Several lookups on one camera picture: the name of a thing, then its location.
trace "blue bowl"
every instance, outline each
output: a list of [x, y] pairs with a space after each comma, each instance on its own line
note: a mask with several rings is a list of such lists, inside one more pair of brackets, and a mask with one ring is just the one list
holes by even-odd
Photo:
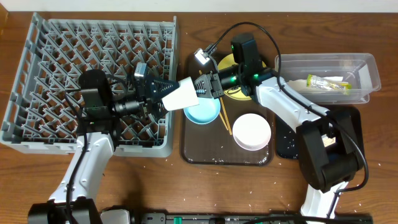
[[219, 99], [198, 98], [199, 105], [184, 108], [185, 116], [195, 124], [208, 124], [214, 121], [221, 109]]

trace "clear plastic container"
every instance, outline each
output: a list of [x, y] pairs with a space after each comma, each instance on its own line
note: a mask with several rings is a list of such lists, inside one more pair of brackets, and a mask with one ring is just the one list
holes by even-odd
[[[276, 70], [279, 69], [278, 61], [279, 58], [276, 56]], [[317, 104], [367, 103], [369, 94], [381, 89], [376, 61], [371, 54], [282, 55], [280, 75], [286, 82], [306, 80], [308, 74], [319, 77], [343, 77], [343, 82], [352, 85], [348, 94], [344, 90], [296, 89]]]

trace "wooden tabletop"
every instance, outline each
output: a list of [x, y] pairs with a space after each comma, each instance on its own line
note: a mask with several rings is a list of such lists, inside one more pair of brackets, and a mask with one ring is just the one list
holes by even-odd
[[[197, 48], [214, 42], [231, 24], [252, 21], [265, 26], [282, 54], [364, 52], [373, 54], [382, 89], [358, 105], [364, 146], [370, 168], [367, 186], [345, 193], [337, 213], [370, 213], [376, 223], [398, 223], [398, 14], [329, 13], [148, 13], [43, 12], [46, 19], [108, 19], [172, 21], [180, 28], [179, 76], [184, 62]], [[9, 13], [0, 36], [0, 117], [4, 116], [24, 47], [32, 13]], [[229, 40], [253, 32], [261, 54], [274, 65], [276, 51], [254, 27], [239, 27], [218, 49], [229, 50]], [[274, 160], [265, 167], [195, 166], [180, 157], [181, 111], [176, 112], [174, 149], [168, 158], [112, 157], [106, 167], [96, 206], [128, 205], [139, 210], [182, 213], [268, 213], [299, 211], [307, 184], [297, 161]], [[22, 154], [0, 146], [0, 223], [26, 223], [33, 203], [46, 202], [57, 188], [72, 158]], [[359, 184], [358, 172], [349, 186]]]

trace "gray wire basket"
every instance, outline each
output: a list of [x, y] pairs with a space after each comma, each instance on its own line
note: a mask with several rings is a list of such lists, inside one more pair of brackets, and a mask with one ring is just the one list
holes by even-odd
[[[46, 21], [35, 13], [2, 123], [1, 143], [24, 153], [74, 152], [77, 120], [67, 106], [65, 90], [79, 89], [77, 80], [85, 70], [102, 69], [126, 78], [138, 62], [147, 63], [149, 73], [157, 77], [175, 80], [178, 32], [176, 17], [173, 22]], [[123, 91], [120, 85], [112, 86], [114, 94]], [[66, 94], [74, 106], [84, 105], [79, 92]], [[114, 154], [167, 157], [173, 117], [169, 112], [157, 123], [121, 119], [123, 131]]]

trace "white wall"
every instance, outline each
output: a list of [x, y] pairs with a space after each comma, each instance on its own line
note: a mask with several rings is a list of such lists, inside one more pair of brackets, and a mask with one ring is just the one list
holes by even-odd
[[398, 12], [398, 0], [0, 0], [8, 11]]

